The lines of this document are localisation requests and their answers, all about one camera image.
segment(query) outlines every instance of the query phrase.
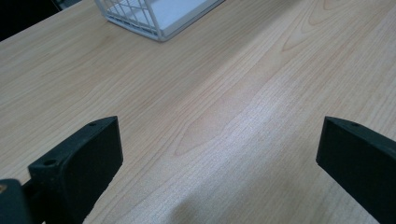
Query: white wire basket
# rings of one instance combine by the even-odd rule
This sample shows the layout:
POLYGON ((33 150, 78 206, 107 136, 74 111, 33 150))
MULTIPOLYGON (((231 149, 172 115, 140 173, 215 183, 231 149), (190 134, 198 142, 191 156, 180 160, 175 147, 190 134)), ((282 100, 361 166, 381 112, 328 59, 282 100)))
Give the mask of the white wire basket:
POLYGON ((111 22, 140 35, 166 41, 224 0, 95 0, 111 22))

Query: wood grain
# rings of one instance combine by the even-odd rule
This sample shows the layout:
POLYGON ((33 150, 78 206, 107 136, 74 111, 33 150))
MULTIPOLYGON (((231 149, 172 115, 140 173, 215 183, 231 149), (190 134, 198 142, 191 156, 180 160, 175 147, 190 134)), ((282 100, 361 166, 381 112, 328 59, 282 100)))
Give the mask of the wood grain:
POLYGON ((86 223, 376 223, 316 162, 324 116, 396 139, 396 1, 228 0, 166 43, 82 1, 0 43, 0 177, 117 115, 86 223))

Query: light wood surface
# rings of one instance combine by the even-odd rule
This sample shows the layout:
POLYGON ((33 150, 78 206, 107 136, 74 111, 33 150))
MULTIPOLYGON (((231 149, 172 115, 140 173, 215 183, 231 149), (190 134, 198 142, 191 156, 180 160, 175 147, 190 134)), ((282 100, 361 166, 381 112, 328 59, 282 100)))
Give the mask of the light wood surface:
POLYGON ((326 115, 396 139, 395 0, 228 0, 161 44, 89 0, 0 64, 0 178, 119 116, 124 163, 86 223, 376 223, 315 157, 326 115))

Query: screw hole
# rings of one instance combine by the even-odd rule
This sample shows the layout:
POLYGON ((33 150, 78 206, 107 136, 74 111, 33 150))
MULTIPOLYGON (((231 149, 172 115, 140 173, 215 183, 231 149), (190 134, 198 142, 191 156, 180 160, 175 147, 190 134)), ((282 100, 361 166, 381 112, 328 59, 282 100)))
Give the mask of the screw hole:
POLYGON ((44 165, 51 166, 51 165, 55 164, 55 162, 56 162, 56 160, 47 160, 47 161, 44 161, 44 165))
POLYGON ((6 191, 7 189, 7 185, 0 185, 0 193, 3 193, 4 191, 6 191))

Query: white plastic basket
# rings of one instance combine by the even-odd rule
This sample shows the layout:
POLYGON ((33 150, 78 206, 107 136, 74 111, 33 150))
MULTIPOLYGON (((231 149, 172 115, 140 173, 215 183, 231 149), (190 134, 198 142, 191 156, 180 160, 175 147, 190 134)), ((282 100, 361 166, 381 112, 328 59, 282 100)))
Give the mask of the white plastic basket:
POLYGON ((111 22, 132 32, 166 41, 224 0, 95 0, 111 22))

